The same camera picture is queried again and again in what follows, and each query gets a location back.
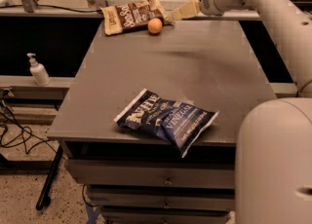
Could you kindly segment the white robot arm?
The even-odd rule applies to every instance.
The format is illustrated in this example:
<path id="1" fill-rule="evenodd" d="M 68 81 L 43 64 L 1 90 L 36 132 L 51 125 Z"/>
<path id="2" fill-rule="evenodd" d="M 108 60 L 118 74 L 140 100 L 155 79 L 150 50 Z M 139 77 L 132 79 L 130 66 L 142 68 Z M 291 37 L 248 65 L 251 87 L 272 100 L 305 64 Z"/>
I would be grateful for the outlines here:
<path id="1" fill-rule="evenodd" d="M 264 42 L 253 42 L 268 80 L 295 90 L 259 104 L 236 142 L 235 224 L 312 224 L 311 0 L 196 0 L 174 19 L 254 10 Z"/>

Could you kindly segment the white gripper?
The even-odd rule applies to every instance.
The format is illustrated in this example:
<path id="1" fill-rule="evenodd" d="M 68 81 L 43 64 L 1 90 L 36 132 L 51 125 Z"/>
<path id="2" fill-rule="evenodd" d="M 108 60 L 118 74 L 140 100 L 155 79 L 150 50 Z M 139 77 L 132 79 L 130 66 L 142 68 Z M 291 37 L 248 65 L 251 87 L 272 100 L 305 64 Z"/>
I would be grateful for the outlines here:
<path id="1" fill-rule="evenodd" d="M 196 17 L 200 10 L 206 16 L 221 16 L 226 9 L 226 0 L 190 0 L 169 13 L 169 20 L 176 21 Z"/>

